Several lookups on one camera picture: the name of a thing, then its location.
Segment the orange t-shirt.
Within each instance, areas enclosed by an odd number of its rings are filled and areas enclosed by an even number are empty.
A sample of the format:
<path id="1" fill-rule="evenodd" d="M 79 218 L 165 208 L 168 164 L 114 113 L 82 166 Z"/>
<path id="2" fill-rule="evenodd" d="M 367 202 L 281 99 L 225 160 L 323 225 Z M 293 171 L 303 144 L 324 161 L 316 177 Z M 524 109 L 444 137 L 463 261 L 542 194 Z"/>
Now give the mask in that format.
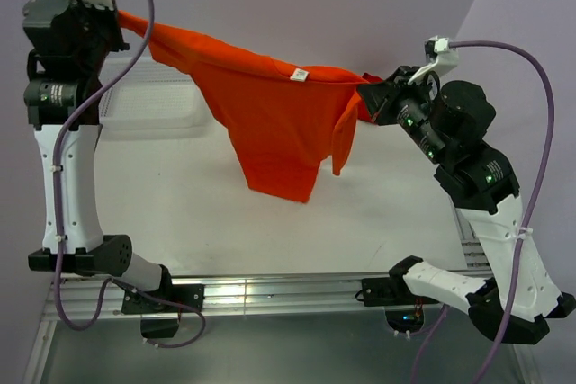
<path id="1" fill-rule="evenodd" d="M 340 174 L 351 152 L 365 79 L 337 67 L 296 66 L 209 35 L 157 23 L 154 60 L 190 76 L 227 129 L 247 186 L 310 199 L 321 163 Z"/>

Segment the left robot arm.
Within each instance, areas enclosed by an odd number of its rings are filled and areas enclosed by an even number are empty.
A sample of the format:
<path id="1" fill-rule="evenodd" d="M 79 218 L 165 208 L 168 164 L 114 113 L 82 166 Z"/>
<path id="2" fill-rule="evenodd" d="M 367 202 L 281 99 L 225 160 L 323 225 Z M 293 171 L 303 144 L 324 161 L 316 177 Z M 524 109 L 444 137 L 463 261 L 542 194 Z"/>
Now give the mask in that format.
<path id="1" fill-rule="evenodd" d="M 23 30 L 32 44 L 24 92 L 28 122 L 40 150 L 46 228 L 40 250 L 29 254 L 35 272 L 110 276 L 143 291 L 155 311 L 172 307 L 176 290 L 168 269 L 151 263 L 122 234 L 106 235 L 95 202 L 95 150 L 104 61 L 129 48 L 116 7 L 82 0 L 31 0 Z"/>

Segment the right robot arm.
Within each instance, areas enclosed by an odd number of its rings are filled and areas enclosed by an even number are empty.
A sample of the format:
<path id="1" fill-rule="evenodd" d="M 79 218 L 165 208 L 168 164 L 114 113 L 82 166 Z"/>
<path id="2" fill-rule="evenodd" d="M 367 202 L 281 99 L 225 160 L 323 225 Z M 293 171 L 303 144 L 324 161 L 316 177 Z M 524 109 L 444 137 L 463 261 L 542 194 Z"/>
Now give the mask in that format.
<path id="1" fill-rule="evenodd" d="M 537 344 L 550 318 L 567 317 L 575 298 L 552 282 L 527 228 L 518 179 L 509 159 L 484 141 L 496 116 L 483 89 L 455 80 L 442 84 L 434 72 L 412 84 L 400 67 L 380 83 L 357 92 L 373 121 L 397 124 L 436 165 L 435 179 L 479 240 L 492 276 L 468 277 L 411 255 L 385 278 L 362 281 L 367 307 L 399 306 L 417 299 L 445 303 L 467 314 L 482 335 L 494 340 L 517 279 L 503 343 Z"/>

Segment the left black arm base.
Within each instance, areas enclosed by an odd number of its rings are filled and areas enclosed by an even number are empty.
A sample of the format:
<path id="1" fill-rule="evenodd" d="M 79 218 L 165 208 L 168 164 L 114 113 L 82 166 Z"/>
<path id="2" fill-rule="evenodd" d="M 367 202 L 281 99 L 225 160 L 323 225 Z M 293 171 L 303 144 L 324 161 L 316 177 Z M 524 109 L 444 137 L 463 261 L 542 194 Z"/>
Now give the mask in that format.
<path id="1" fill-rule="evenodd" d="M 206 329 L 203 316 L 204 285 L 200 283 L 177 284 L 172 287 L 167 299 L 152 299 L 148 293 L 125 289 L 121 313 L 124 316 L 140 316 L 140 334 L 148 343 L 167 348 L 186 346 L 198 340 Z M 200 328 L 189 341 L 169 344 L 181 328 L 185 313 L 200 318 Z"/>

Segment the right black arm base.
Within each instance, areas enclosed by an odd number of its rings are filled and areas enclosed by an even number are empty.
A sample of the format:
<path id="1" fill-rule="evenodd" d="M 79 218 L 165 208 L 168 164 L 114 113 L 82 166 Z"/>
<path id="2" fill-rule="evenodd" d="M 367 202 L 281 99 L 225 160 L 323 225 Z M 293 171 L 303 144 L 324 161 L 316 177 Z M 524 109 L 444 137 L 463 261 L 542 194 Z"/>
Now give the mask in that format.
<path id="1" fill-rule="evenodd" d="M 399 332 L 416 331 L 424 325 L 423 300 L 393 278 L 364 278 L 355 300 L 365 307 L 384 307 L 388 325 Z"/>

